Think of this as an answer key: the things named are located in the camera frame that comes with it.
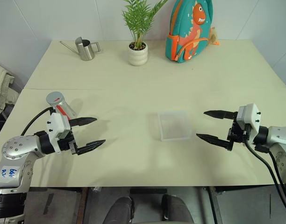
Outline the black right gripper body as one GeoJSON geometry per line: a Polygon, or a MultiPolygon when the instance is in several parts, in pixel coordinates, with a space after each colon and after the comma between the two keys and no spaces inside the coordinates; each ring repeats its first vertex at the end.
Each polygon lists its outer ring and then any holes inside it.
{"type": "Polygon", "coordinates": [[[229,129],[227,140],[229,141],[229,145],[227,146],[227,150],[231,151],[234,143],[245,143],[245,141],[250,139],[250,124],[244,124],[241,128],[236,120],[237,112],[233,112],[232,118],[233,123],[232,127],[229,129]]]}

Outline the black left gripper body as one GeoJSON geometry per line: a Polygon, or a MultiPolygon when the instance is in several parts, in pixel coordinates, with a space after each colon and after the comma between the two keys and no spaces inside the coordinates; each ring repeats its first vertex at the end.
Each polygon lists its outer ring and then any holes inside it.
{"type": "Polygon", "coordinates": [[[79,125],[78,119],[69,120],[69,124],[71,129],[68,131],[67,135],[64,138],[58,140],[57,143],[61,151],[70,150],[72,154],[78,154],[78,147],[72,132],[72,127],[79,125]]]}

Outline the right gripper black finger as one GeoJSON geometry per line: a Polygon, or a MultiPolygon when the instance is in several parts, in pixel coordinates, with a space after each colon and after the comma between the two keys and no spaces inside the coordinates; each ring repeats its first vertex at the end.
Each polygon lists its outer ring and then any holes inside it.
{"type": "Polygon", "coordinates": [[[223,110],[210,110],[206,111],[203,114],[217,118],[217,119],[231,119],[234,120],[237,117],[237,112],[229,112],[229,111],[223,111],[223,110]]]}
{"type": "Polygon", "coordinates": [[[232,147],[233,147],[232,141],[221,140],[216,136],[212,136],[212,135],[208,135],[208,134],[197,133],[196,136],[199,137],[200,139],[212,144],[212,145],[222,147],[224,149],[227,149],[228,151],[232,150],[232,147]]]}

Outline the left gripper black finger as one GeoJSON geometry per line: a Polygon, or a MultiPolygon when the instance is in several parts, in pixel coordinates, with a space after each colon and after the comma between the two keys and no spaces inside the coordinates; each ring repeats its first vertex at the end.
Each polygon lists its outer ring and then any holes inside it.
{"type": "Polygon", "coordinates": [[[97,140],[94,142],[87,143],[85,146],[76,148],[76,154],[81,155],[95,150],[100,147],[106,140],[97,140]]]}
{"type": "Polygon", "coordinates": [[[74,127],[74,126],[84,126],[84,125],[88,125],[92,122],[97,121],[96,118],[92,118],[92,117],[81,117],[81,118],[75,118],[75,119],[71,119],[69,120],[69,124],[70,127],[74,127]]]}

